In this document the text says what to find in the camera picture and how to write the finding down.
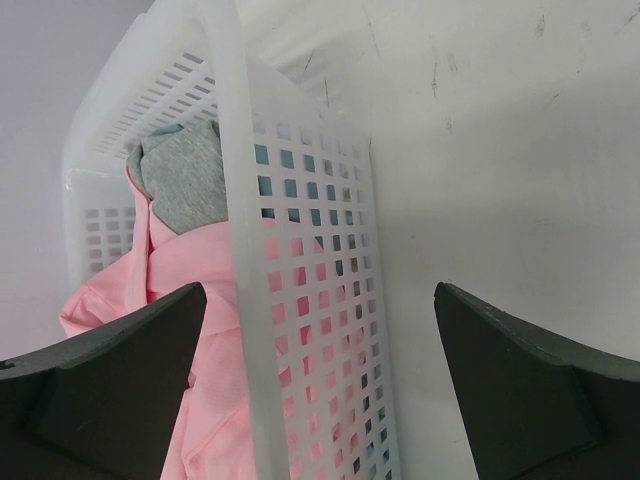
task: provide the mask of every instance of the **black plastic piece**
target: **black plastic piece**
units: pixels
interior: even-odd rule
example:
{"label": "black plastic piece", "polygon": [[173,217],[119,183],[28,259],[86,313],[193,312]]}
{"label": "black plastic piece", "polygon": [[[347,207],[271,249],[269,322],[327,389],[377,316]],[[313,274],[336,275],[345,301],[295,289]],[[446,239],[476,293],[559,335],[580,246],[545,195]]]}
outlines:
{"label": "black plastic piece", "polygon": [[0,479],[157,480],[206,307],[200,284],[0,367]]}
{"label": "black plastic piece", "polygon": [[435,307],[480,480],[640,479],[640,363],[453,285]]}

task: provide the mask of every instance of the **laundry basket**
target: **laundry basket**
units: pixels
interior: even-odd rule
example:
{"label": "laundry basket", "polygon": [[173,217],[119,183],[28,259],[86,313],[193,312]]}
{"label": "laundry basket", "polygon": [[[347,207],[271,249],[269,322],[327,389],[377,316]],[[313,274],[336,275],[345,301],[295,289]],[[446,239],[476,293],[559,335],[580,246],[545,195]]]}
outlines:
{"label": "laundry basket", "polygon": [[157,0],[78,109],[72,287],[131,248],[127,145],[205,119],[220,123],[259,478],[399,479],[368,138],[245,58],[232,0]]}

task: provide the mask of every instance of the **scuff mark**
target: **scuff mark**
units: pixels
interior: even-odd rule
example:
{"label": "scuff mark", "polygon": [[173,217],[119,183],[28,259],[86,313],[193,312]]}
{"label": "scuff mark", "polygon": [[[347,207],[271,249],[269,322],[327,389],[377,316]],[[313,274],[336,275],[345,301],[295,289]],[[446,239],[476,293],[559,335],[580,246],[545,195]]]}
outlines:
{"label": "scuff mark", "polygon": [[556,99],[560,96],[560,94],[561,94],[561,93],[562,93],[562,92],[558,92],[558,93],[556,93],[556,94],[553,96],[553,98],[547,102],[547,104],[545,105],[545,107],[548,107],[548,106],[549,106],[549,105],[551,105],[553,102],[555,102],[555,101],[556,101]]}
{"label": "scuff mark", "polygon": [[304,72],[302,72],[302,74],[304,75],[305,73],[307,73],[307,69],[309,68],[309,64],[311,63],[311,60],[313,59],[313,55],[316,53],[315,50],[313,50],[311,52],[311,55],[309,55],[309,60],[307,60],[307,64],[304,66]]}
{"label": "scuff mark", "polygon": [[431,81],[433,98],[438,98],[438,61],[433,62],[433,80]]}
{"label": "scuff mark", "polygon": [[538,18],[538,25],[536,25],[536,31],[535,31],[536,38],[542,38],[546,28],[547,28],[547,21],[544,18],[544,13],[543,13],[542,15],[540,15],[540,18]]}
{"label": "scuff mark", "polygon": [[458,73],[458,62],[456,62],[456,56],[453,53],[447,53],[447,62],[449,63],[449,71],[451,73]]}
{"label": "scuff mark", "polygon": [[622,31],[627,25],[629,25],[631,22],[633,22],[638,15],[640,15],[640,5],[638,5],[631,12],[629,12],[629,15],[627,16],[626,20],[622,24],[622,28],[620,29],[620,31]]}
{"label": "scuff mark", "polygon": [[380,54],[380,47],[378,46],[378,39],[376,38],[376,32],[373,30],[373,24],[371,23],[371,17],[369,16],[367,7],[362,5],[362,10],[364,10],[364,15],[367,17],[367,26],[371,32],[371,39],[373,40],[373,46],[376,49],[376,54],[378,55],[378,58],[382,58],[382,55]]}
{"label": "scuff mark", "polygon": [[329,84],[327,83],[326,77],[324,79],[324,94],[327,97],[327,107],[329,107]]}

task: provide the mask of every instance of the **gray fabric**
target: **gray fabric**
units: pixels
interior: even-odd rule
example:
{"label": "gray fabric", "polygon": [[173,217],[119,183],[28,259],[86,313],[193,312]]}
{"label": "gray fabric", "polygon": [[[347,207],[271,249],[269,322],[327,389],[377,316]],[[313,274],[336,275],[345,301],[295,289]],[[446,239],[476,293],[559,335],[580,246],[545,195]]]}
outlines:
{"label": "gray fabric", "polygon": [[228,219],[220,139],[212,122],[143,139],[127,166],[153,200],[154,213],[174,232]]}

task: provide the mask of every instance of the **white wall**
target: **white wall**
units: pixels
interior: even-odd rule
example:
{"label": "white wall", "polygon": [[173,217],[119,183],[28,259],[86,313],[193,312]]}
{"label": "white wall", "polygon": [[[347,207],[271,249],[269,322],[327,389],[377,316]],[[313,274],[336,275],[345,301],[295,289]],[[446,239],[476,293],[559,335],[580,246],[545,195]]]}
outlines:
{"label": "white wall", "polygon": [[0,359],[63,338],[62,142],[151,0],[0,0]]}
{"label": "white wall", "polygon": [[245,0],[252,51],[372,136],[404,478],[476,478],[437,282],[640,360],[639,13]]}

